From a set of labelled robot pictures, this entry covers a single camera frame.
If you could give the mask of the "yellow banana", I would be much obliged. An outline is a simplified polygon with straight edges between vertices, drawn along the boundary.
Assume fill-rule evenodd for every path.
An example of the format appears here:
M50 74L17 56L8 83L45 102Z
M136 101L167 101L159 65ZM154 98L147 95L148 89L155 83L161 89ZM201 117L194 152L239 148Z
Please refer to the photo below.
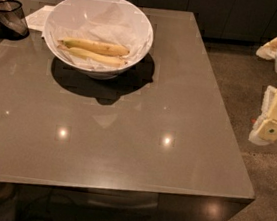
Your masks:
M60 45L67 46L68 48L82 48L93 53L109 56L127 56L130 50L125 46L118 44L110 44L102 41L86 40L85 38L65 37L58 41Z
M101 55L82 48L69 48L61 45L58 46L58 49L67 51L69 54L83 58L84 60L92 59L96 62L100 62L100 64L108 65L110 67L120 68L121 66L126 65L126 61L123 58L117 58L117 56Z

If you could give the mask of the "white paper sheet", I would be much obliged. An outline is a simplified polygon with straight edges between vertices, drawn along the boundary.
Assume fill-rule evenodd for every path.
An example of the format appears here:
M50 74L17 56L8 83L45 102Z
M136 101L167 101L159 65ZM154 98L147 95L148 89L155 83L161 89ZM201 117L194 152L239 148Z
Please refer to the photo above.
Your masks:
M45 5L34 13L27 15L26 23L28 25L28 28L43 32L47 17L53 11L53 9L53 6Z

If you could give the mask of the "dark glass container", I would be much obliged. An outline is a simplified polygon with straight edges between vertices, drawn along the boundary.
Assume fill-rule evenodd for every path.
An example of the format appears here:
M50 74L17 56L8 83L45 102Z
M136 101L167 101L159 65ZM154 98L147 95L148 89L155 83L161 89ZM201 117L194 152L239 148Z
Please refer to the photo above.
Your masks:
M29 35L20 1L0 1L0 38L21 40Z

